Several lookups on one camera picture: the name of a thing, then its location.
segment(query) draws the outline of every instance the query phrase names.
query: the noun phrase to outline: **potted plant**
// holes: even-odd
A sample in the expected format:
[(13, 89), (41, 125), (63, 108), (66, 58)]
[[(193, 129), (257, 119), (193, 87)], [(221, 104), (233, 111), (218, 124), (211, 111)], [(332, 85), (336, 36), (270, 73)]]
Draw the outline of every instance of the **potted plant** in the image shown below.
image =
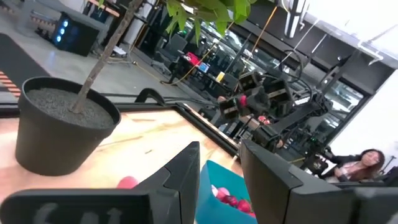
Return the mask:
[[(255, 0), (168, 0), (172, 22), (183, 30), (189, 15), (182, 4), (194, 8), (197, 40), (199, 21), (215, 22), (218, 32), (225, 33), (231, 22), (243, 21)], [(40, 175), (66, 175), (77, 168), (108, 137), (121, 120), (118, 109), (107, 98), (91, 89), (105, 66), (114, 46), (129, 26), (142, 0), (133, 0), (122, 22), (109, 40), (97, 64), (83, 85), (59, 78), (39, 77), (26, 80), (18, 101), (20, 120), (16, 144), (18, 163)]]

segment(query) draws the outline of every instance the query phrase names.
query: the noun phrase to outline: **blue box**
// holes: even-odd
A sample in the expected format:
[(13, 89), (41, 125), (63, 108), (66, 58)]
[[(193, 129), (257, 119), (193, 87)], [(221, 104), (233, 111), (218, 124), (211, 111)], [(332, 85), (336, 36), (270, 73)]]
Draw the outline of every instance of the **blue box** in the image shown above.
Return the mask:
[(200, 172), (195, 220), (198, 224), (257, 224), (254, 217), (220, 202), (211, 185), (225, 187), (232, 196), (249, 200), (244, 179), (213, 161), (207, 161)]

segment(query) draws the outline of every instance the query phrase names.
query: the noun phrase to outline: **gray gravel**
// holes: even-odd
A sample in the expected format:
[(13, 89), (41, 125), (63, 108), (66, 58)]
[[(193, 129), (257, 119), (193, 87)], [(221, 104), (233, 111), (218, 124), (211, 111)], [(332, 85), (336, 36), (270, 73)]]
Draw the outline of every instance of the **gray gravel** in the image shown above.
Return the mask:
[(100, 129), (108, 128), (114, 124), (108, 112), (89, 99), (86, 99), (83, 111), (80, 114), (70, 112), (68, 108), (77, 97), (77, 94), (74, 93), (43, 88), (40, 90), (31, 90), (27, 93), (27, 96), (34, 105), (50, 116), (71, 124)]

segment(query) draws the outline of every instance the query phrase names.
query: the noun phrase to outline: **ceiling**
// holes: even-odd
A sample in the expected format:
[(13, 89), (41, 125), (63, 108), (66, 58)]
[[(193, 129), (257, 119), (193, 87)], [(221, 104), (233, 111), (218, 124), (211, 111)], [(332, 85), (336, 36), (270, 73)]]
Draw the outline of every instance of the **ceiling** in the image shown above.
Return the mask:
[(305, 20), (337, 39), (398, 69), (396, 0), (316, 0)]

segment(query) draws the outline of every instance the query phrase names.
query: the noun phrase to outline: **black plant pot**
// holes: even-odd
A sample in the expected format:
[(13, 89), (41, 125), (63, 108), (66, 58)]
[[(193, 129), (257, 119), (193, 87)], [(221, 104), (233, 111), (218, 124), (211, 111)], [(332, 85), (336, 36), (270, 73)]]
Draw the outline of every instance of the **black plant pot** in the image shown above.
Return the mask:
[(79, 168), (87, 157), (108, 137), (121, 120), (119, 110), (106, 97), (94, 90), (89, 100), (102, 107), (113, 120), (113, 125), (87, 128), (68, 123), (34, 105), (27, 96), (31, 90), (52, 88), (78, 93), (81, 85), (59, 78), (39, 77), (24, 82), (18, 101), (19, 118), (16, 159), (25, 169), (40, 175), (66, 175)]

